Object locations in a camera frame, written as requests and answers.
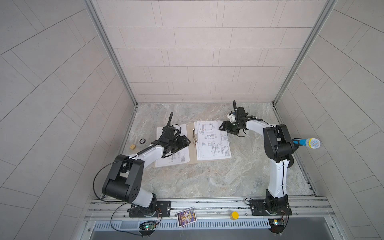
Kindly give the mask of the beige cardboard folder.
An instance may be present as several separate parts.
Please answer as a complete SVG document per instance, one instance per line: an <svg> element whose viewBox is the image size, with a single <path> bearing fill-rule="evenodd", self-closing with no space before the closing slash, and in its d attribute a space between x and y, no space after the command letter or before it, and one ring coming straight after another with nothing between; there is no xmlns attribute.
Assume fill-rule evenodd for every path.
<svg viewBox="0 0 384 240"><path fill-rule="evenodd" d="M191 163L189 164L197 164L197 163L200 163L200 162L209 162L209 161L197 161L197 150L196 150L196 146L194 145L194 141L193 141L193 129L195 128L194 126L194 123L191 123L191 124L186 124L187 125L187 138L191 141L190 145L188 146L189 147L189 152L190 152L190 160L191 160Z"/></svg>

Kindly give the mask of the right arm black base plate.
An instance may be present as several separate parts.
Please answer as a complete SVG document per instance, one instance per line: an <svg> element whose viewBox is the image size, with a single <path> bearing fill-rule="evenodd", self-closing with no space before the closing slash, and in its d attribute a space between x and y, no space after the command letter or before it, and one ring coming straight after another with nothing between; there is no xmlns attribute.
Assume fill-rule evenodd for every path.
<svg viewBox="0 0 384 240"><path fill-rule="evenodd" d="M266 200L249 200L252 215L255 216L291 216L292 210L287 204L281 207L268 208Z"/></svg>

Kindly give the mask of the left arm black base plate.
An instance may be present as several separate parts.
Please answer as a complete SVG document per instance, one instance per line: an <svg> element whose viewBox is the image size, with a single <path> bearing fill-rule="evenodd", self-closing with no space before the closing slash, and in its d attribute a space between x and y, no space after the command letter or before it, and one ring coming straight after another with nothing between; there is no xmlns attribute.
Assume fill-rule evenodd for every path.
<svg viewBox="0 0 384 240"><path fill-rule="evenodd" d="M145 208L139 205L131 204L127 210L130 218L154 218L154 217L169 217L171 210L171 201L154 200Z"/></svg>

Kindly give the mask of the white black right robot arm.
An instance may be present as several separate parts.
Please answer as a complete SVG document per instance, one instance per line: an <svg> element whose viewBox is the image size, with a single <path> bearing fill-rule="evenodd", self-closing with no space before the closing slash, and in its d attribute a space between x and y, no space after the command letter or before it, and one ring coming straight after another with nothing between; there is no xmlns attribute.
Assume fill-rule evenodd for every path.
<svg viewBox="0 0 384 240"><path fill-rule="evenodd" d="M243 107L234 104L234 110L228 114L228 120L222 123L219 130L233 135L238 135L241 130L254 131L263 137L265 153L271 166L264 210L270 215L291 215L286 183L296 147L287 126L269 124L263 119L250 116Z"/></svg>

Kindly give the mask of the red-stamped technical drawing sheet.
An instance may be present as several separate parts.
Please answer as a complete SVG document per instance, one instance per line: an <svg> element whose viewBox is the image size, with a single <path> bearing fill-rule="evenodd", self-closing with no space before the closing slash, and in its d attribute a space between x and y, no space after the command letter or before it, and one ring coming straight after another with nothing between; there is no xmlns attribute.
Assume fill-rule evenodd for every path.
<svg viewBox="0 0 384 240"><path fill-rule="evenodd" d="M198 135L197 161L226 160L232 157L227 132L219 131L222 121L195 122Z"/></svg>

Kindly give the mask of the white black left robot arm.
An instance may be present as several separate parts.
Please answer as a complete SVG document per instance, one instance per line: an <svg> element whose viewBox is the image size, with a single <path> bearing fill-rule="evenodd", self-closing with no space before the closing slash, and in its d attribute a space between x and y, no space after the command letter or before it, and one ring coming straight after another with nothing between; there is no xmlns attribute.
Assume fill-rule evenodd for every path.
<svg viewBox="0 0 384 240"><path fill-rule="evenodd" d="M118 155L102 187L105 196L135 205L145 216L157 211L157 196L141 187L144 169L153 162L187 148L191 141L180 125L167 125L159 139L131 155Z"/></svg>

